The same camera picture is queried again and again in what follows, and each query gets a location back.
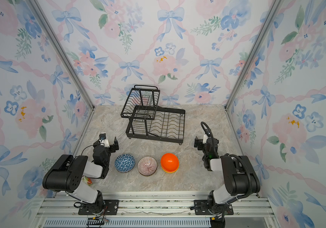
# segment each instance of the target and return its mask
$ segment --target floral wallpaper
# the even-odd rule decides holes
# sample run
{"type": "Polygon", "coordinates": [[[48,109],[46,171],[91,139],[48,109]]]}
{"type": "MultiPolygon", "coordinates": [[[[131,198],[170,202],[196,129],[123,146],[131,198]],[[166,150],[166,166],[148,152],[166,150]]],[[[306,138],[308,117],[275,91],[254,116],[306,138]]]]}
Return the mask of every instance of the floral wallpaper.
{"type": "Polygon", "coordinates": [[[22,0],[0,0],[0,227],[29,227],[90,109],[22,0]]]}
{"type": "Polygon", "coordinates": [[[283,2],[230,108],[281,228],[326,227],[326,0],[283,2]]]}
{"type": "Polygon", "coordinates": [[[272,0],[39,4],[96,105],[123,105],[135,84],[160,104],[225,104],[272,0]]]}

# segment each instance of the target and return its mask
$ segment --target bowl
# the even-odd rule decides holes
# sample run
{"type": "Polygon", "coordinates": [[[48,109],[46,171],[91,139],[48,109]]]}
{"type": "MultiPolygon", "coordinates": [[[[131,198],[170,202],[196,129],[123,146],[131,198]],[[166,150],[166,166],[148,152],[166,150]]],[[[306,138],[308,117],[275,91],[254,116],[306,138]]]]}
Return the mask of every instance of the bowl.
{"type": "Polygon", "coordinates": [[[152,157],[143,157],[138,162],[138,171],[143,176],[151,176],[155,173],[157,170],[157,161],[152,157]]]}
{"type": "Polygon", "coordinates": [[[120,173],[127,173],[135,166],[135,159],[130,154],[122,154],[115,160],[115,168],[120,173]]]}
{"type": "Polygon", "coordinates": [[[167,153],[160,159],[160,165],[165,172],[174,173],[179,168],[179,160],[174,154],[167,153]]]}

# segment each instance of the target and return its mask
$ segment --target dish rack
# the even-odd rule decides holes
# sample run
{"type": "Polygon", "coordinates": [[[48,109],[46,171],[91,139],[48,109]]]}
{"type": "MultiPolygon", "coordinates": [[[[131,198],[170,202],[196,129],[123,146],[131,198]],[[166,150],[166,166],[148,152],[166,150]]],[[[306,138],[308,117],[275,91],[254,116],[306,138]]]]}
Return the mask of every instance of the dish rack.
{"type": "Polygon", "coordinates": [[[129,139],[150,139],[183,143],[185,110],[158,106],[160,90],[156,86],[135,85],[121,112],[129,118],[129,139]]]}

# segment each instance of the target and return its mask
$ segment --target cable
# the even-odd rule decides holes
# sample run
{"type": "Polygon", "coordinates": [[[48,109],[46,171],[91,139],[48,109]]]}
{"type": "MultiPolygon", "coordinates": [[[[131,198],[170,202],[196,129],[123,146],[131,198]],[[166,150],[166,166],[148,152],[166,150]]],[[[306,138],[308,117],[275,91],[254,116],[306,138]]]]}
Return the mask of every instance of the cable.
{"type": "Polygon", "coordinates": [[[190,207],[190,210],[192,211],[192,210],[194,210],[194,209],[196,209],[196,208],[202,207],[202,206],[205,205],[205,204],[208,204],[208,201],[206,201],[205,203],[203,203],[203,204],[201,204],[201,205],[198,205],[198,206],[195,206],[195,207],[190,207]]]}
{"type": "Polygon", "coordinates": [[[208,135],[208,137],[211,137],[211,140],[212,140],[212,146],[214,147],[214,153],[216,154],[217,153],[217,151],[216,151],[216,148],[215,148],[215,144],[214,144],[214,136],[212,135],[212,131],[211,131],[211,129],[209,128],[209,126],[205,123],[205,122],[201,122],[201,127],[202,127],[202,129],[203,129],[203,131],[207,134],[207,130],[203,127],[203,126],[206,126],[207,127],[207,130],[208,130],[208,133],[209,133],[209,135],[208,135]]]}
{"type": "MultiPolygon", "coordinates": [[[[88,147],[90,147],[90,146],[93,146],[93,144],[92,144],[92,145],[89,145],[88,147]]],[[[84,149],[82,150],[81,155],[83,154],[83,151],[84,151],[85,149],[87,149],[88,147],[86,147],[86,148],[84,148],[84,149]]]]}

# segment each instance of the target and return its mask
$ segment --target blue patterned bowl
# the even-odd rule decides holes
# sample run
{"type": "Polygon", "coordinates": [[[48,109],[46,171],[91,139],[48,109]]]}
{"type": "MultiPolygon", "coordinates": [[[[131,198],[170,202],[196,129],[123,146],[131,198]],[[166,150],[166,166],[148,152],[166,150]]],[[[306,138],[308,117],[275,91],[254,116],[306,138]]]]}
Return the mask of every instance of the blue patterned bowl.
{"type": "Polygon", "coordinates": [[[135,166],[135,159],[130,154],[122,154],[115,160],[115,167],[120,173],[127,173],[135,166]]]}

